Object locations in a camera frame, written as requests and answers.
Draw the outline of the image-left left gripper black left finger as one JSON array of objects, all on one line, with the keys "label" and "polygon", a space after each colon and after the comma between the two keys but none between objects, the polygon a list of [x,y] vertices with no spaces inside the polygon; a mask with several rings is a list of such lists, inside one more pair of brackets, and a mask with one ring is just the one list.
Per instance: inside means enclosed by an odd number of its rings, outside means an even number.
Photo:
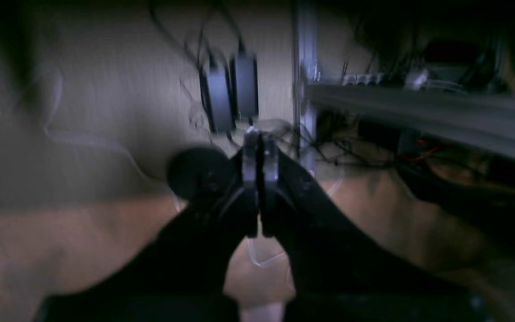
[{"label": "image-left left gripper black left finger", "polygon": [[259,134],[121,269],[74,295],[50,297],[41,322],[237,322],[223,295],[228,263],[257,232]]}]

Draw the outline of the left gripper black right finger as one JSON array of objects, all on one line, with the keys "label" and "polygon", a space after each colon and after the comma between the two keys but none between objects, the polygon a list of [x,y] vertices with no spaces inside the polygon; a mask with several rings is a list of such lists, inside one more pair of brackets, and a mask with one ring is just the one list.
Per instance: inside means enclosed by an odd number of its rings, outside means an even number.
[{"label": "left gripper black right finger", "polygon": [[268,134],[259,136],[260,220],[286,251],[286,322],[484,322],[467,289],[393,255],[353,224]]}]

